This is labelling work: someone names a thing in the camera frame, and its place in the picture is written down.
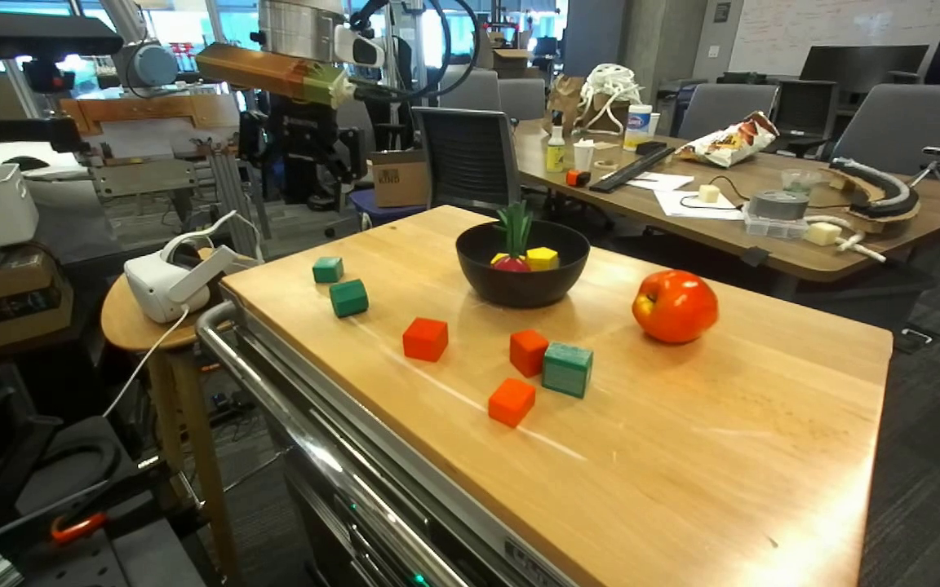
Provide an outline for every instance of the wire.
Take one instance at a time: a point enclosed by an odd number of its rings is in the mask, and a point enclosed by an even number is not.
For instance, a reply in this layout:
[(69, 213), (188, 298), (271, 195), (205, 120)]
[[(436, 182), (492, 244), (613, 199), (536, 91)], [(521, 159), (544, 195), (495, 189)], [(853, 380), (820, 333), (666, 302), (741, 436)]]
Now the wire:
[(119, 386), (116, 401), (106, 408), (106, 414), (101, 414), (106, 421), (122, 405), (122, 398), (133, 386), (133, 380), (144, 371), (144, 365), (150, 360), (150, 355), (183, 324), (188, 315), (191, 315), (191, 305), (183, 305), (178, 322), (169, 322), (169, 328), (164, 336), (156, 336), (153, 346), (140, 355), (140, 360), (133, 365), (131, 377)]

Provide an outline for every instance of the teal cube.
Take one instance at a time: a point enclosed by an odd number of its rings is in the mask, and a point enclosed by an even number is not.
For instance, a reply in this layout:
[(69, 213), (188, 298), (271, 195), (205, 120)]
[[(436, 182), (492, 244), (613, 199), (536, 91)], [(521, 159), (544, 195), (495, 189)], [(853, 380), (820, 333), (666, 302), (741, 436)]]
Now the teal cube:
[(542, 355), (542, 386), (584, 398), (594, 352), (580, 346), (550, 342)]
[(355, 315), (370, 308), (370, 294), (364, 281), (341, 281), (329, 288), (334, 311)]
[(342, 256), (314, 259), (314, 283), (338, 283), (338, 281), (342, 281)]

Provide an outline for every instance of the black bowl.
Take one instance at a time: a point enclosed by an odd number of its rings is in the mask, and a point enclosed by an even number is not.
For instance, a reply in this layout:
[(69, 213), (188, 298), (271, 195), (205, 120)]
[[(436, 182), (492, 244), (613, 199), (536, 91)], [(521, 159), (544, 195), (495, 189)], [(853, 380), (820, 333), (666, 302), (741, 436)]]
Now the black bowl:
[(462, 266), (486, 302), (495, 305), (550, 305), (560, 302), (580, 266), (589, 265), (591, 240), (566, 223), (531, 221), (529, 248), (556, 248), (563, 265), (556, 270), (511, 274), (489, 259), (505, 248), (500, 221), (475, 223), (456, 239)]

